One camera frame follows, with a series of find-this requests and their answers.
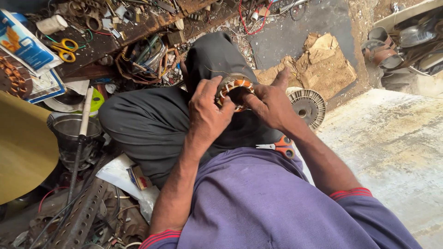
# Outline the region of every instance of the yellow scissors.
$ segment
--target yellow scissors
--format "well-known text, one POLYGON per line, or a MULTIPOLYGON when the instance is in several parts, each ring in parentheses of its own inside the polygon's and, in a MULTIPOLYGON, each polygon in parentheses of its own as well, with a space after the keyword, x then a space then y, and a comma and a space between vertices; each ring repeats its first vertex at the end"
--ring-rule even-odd
POLYGON ((77 51, 78 44, 68 38, 63 38, 61 42, 50 42, 43 39, 40 39, 40 41, 45 45, 48 46, 54 50, 58 51, 58 56, 62 59, 64 62, 75 62, 75 55, 73 52, 77 51), (69 47, 66 45, 66 42, 70 42, 74 44, 74 47, 69 47))

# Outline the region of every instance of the black pants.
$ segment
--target black pants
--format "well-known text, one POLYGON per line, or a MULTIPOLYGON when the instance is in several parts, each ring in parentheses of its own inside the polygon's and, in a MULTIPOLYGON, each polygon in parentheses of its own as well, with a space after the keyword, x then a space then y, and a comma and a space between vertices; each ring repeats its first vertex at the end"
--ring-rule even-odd
MULTIPOLYGON (((202 79, 225 73, 243 73, 258 84, 252 69, 224 32, 199 38, 189 50, 186 67, 190 85, 120 93, 99 110, 104 130, 140 165, 154 185, 163 186, 189 128, 188 101, 202 79)), ((250 110, 235 113, 226 130, 214 141, 201 163, 230 149, 271 144, 282 136, 264 125, 250 110)))

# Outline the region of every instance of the man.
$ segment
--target man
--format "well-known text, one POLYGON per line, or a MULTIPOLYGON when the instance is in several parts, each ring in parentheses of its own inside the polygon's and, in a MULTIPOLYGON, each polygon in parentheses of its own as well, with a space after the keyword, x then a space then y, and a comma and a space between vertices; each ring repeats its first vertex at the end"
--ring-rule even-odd
POLYGON ((182 71, 189 72, 190 94, 122 93, 99 112, 125 153, 162 187, 140 249, 421 248, 294 113, 285 95, 288 68, 271 86, 259 85, 219 32, 194 43, 182 71), (243 97, 252 111, 234 114, 229 98, 220 109, 214 104, 223 75, 216 71, 243 72, 254 81, 256 96, 243 97), (298 158, 255 148, 282 134, 294 140, 315 187, 298 158))

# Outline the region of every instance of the green wire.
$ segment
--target green wire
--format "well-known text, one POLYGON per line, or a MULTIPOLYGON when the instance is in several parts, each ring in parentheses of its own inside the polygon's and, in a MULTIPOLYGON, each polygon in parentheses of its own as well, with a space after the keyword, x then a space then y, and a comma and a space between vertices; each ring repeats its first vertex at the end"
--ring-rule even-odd
MULTIPOLYGON (((92 41, 92 39, 93 39, 92 32, 91 32, 91 30, 89 30, 89 29, 87 29, 87 31, 89 31, 89 33, 91 34, 91 39, 90 39, 89 41, 87 41, 87 42, 77 42, 77 43, 89 43, 89 42, 92 41)), ((58 42, 54 41, 54 39, 52 39, 51 37, 49 37, 49 36, 47 36, 47 35, 46 35, 46 38, 48 38, 49 40, 51 40, 51 41, 53 41, 53 42, 55 42, 55 43, 58 43, 58 42)), ((81 48, 84 48, 84 47, 86 47, 86 45, 83 45, 83 46, 81 46, 81 47, 78 47, 78 49, 81 49, 81 48)))

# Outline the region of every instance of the purple t-shirt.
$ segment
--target purple t-shirt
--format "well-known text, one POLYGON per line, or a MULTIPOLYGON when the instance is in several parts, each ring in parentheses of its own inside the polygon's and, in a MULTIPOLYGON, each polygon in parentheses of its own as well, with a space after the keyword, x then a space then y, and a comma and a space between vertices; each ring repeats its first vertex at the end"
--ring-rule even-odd
POLYGON ((421 248, 369 190, 327 196, 302 168, 271 150, 226 151, 199 168, 183 230, 151 235, 139 249, 421 248))

